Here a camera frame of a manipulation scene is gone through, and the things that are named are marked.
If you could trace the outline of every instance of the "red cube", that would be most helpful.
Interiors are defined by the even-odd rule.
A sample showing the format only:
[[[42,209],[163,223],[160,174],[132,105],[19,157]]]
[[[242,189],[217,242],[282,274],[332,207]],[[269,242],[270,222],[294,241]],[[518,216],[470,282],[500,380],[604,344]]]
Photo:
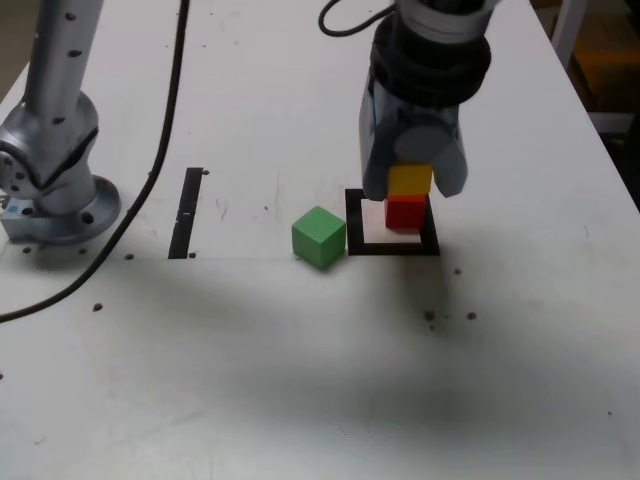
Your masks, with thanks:
[[[425,195],[390,195],[385,200],[384,210],[387,228],[421,230],[427,212],[427,197]]]

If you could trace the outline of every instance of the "black square outline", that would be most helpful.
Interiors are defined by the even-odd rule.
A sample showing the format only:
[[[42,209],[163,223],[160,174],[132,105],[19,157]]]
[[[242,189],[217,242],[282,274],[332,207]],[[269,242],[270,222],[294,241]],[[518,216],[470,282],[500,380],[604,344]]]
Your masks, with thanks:
[[[433,221],[431,202],[427,197],[427,210],[424,215],[424,226],[420,230],[420,243],[365,243],[362,227],[362,200],[366,199],[364,191],[359,188],[347,188],[344,191],[347,210],[347,245],[348,254],[354,255],[396,255],[439,256],[440,245]]]

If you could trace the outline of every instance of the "green cube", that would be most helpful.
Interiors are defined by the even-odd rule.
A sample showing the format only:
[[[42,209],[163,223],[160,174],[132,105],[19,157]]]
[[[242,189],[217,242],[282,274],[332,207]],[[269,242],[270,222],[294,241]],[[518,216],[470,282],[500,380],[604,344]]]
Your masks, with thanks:
[[[327,268],[344,253],[347,225],[324,208],[312,208],[291,232],[293,252],[316,268]]]

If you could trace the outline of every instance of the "yellow cube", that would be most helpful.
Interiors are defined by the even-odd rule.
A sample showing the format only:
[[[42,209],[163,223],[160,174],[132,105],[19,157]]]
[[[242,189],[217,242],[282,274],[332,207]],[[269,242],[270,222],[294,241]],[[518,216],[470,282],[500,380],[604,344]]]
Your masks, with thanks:
[[[430,164],[394,165],[387,176],[387,195],[428,195],[432,174]]]

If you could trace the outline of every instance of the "floor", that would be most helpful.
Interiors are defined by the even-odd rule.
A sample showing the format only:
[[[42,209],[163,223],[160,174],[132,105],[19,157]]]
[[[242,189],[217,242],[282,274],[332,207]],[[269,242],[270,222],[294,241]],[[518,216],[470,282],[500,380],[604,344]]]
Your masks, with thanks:
[[[588,13],[624,13],[628,12],[629,8],[624,3],[624,0],[589,0],[587,11]],[[547,32],[549,38],[551,38],[553,33],[559,12],[560,5],[536,9],[536,14],[542,24],[542,28]]]
[[[39,0],[0,0],[0,98],[29,62]]]

